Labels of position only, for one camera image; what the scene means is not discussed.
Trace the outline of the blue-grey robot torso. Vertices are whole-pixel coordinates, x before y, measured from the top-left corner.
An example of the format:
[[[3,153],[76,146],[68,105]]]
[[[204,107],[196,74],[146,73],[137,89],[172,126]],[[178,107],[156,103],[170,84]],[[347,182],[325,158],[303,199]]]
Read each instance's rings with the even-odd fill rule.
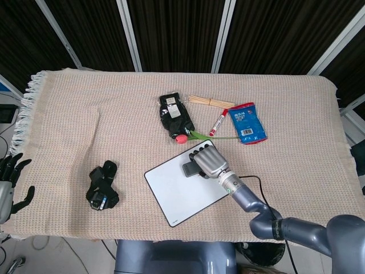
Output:
[[[119,240],[114,274],[237,274],[229,242]]]

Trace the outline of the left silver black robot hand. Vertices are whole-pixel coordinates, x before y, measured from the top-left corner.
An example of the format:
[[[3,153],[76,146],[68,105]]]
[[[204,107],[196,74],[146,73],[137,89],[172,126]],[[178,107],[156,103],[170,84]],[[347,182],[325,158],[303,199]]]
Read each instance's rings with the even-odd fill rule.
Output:
[[[31,159],[18,161],[23,153],[9,155],[0,160],[0,224],[5,224],[11,217],[23,208],[27,207],[33,200],[35,187],[30,186],[27,196],[23,201],[14,204],[14,190],[22,170],[31,163]]]

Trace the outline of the blue red snack packet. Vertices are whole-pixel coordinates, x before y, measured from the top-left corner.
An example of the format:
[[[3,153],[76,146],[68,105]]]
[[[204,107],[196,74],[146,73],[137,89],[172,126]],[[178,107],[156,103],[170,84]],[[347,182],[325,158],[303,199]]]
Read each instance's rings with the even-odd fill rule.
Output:
[[[256,144],[267,139],[253,102],[228,109],[234,128],[242,144]]]

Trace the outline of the beige waffle tablecloth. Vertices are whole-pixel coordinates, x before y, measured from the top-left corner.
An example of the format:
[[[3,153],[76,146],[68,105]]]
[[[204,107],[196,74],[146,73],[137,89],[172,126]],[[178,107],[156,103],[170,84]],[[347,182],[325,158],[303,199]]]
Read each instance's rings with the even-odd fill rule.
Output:
[[[341,214],[365,217],[336,88],[326,78],[68,68],[29,83],[11,152],[32,160],[14,200],[30,186],[35,195],[2,230],[18,238],[253,241],[254,214],[228,196],[176,227],[167,223],[144,173],[194,146],[173,142],[160,122],[158,99],[174,91],[255,103],[268,139],[215,146],[233,171],[261,178],[282,216],[321,225]]]

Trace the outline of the grey board eraser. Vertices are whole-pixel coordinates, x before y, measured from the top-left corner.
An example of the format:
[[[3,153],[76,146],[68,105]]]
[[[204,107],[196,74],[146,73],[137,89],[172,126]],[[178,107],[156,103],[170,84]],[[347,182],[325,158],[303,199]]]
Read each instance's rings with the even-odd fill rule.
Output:
[[[201,172],[201,168],[197,165],[196,162],[189,162],[182,165],[182,170],[187,178],[199,175]]]

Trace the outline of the black gloves in clear bag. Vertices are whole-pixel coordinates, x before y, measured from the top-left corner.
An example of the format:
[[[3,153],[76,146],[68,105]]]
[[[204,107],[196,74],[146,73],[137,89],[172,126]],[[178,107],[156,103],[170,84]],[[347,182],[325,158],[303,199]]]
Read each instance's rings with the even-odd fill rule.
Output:
[[[172,139],[179,135],[191,136],[195,126],[183,104],[179,93],[171,93],[159,97],[160,120]]]

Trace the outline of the red whiteboard marker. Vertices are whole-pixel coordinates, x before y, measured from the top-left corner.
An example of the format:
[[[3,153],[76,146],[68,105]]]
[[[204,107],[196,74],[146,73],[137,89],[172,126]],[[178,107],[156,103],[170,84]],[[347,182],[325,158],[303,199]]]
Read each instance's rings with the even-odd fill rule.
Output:
[[[222,114],[219,116],[219,118],[215,122],[214,126],[212,127],[211,131],[209,132],[209,136],[214,136],[215,135],[215,133],[217,132],[218,128],[220,127],[220,125],[224,121],[227,113],[228,113],[228,109],[224,109],[223,112],[222,112]]]

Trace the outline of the white dry-erase board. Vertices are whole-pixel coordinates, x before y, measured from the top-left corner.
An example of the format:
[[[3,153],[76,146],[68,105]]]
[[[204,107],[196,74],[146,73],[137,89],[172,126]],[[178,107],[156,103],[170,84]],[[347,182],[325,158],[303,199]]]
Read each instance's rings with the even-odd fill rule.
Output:
[[[189,154],[201,147],[213,146],[210,140],[170,158],[145,172],[144,177],[170,227],[175,227],[192,216],[228,196],[218,179],[205,179],[193,172],[185,174],[191,166]]]

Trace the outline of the white metal frame post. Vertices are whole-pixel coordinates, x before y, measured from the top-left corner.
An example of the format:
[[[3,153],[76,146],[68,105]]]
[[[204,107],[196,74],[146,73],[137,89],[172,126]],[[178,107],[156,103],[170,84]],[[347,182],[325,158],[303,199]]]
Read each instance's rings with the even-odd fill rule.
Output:
[[[10,83],[2,74],[0,74],[0,82],[10,90],[17,98],[22,99],[23,93],[20,92],[12,83]]]
[[[340,109],[340,115],[344,116],[354,108],[358,107],[360,104],[365,102],[365,94],[358,97],[354,101],[352,101],[350,104],[348,104],[345,108]]]
[[[117,7],[120,14],[120,19],[123,25],[123,29],[125,32],[125,37],[127,41],[127,45],[129,48],[129,53],[131,55],[133,67],[136,72],[142,72],[143,68],[140,61],[139,51],[137,47],[137,42],[135,38],[135,33],[133,30],[133,24],[131,15],[129,13],[129,7],[127,0],[116,0]]]
[[[219,73],[220,64],[225,50],[225,45],[229,34],[230,24],[232,22],[235,5],[236,5],[236,0],[225,0],[220,28],[217,36],[216,48],[214,51],[214,57],[212,62],[212,68],[211,68],[212,74]]]
[[[308,71],[307,75],[320,75],[364,27],[365,4],[333,40],[331,45]]]
[[[66,38],[64,32],[62,31],[62,29],[59,26],[58,22],[56,21],[55,17],[53,16],[53,14],[52,14],[51,10],[49,9],[49,7],[48,7],[47,3],[45,2],[45,0],[35,0],[35,2],[37,3],[37,5],[40,8],[43,15],[46,17],[46,19],[47,19],[48,23],[50,24],[50,26],[52,27],[52,29],[55,31],[57,37],[59,38],[62,45],[64,46],[64,48],[68,52],[68,54],[71,57],[74,65],[76,66],[76,68],[78,70],[84,70],[84,67],[81,64],[80,59],[78,58],[76,52],[72,48],[72,46],[71,46],[70,42],[68,41],[68,39]]]

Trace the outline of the red artificial tulip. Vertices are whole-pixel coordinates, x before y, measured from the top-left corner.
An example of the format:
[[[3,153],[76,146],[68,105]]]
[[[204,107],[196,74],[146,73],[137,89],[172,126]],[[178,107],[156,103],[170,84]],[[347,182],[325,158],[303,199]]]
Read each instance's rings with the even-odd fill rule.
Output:
[[[239,139],[238,136],[225,136],[225,137],[216,137],[215,135],[205,135],[201,134],[197,131],[188,131],[187,133],[180,134],[169,134],[169,136],[177,143],[177,144],[186,144],[190,140],[213,140],[213,139]]]

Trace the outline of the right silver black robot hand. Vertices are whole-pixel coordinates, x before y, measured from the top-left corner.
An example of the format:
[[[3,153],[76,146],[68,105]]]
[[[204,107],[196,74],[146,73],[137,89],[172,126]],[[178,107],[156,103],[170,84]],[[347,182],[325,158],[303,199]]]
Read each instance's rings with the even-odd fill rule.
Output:
[[[217,179],[223,172],[229,171],[228,161],[215,146],[205,144],[189,154],[189,159],[199,167],[198,174],[205,179]]]

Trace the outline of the bundle of wooden sticks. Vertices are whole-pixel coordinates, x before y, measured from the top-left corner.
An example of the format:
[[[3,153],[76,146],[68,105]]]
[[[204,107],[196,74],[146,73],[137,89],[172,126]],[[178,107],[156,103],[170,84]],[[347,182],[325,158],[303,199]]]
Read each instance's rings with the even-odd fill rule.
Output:
[[[203,104],[203,105],[207,105],[207,106],[214,106],[214,107],[219,107],[219,108],[224,108],[224,109],[229,109],[229,108],[232,108],[235,106],[235,104],[232,102],[215,100],[215,99],[211,99],[211,98],[203,98],[203,97],[199,97],[199,96],[189,96],[188,101],[191,103]]]

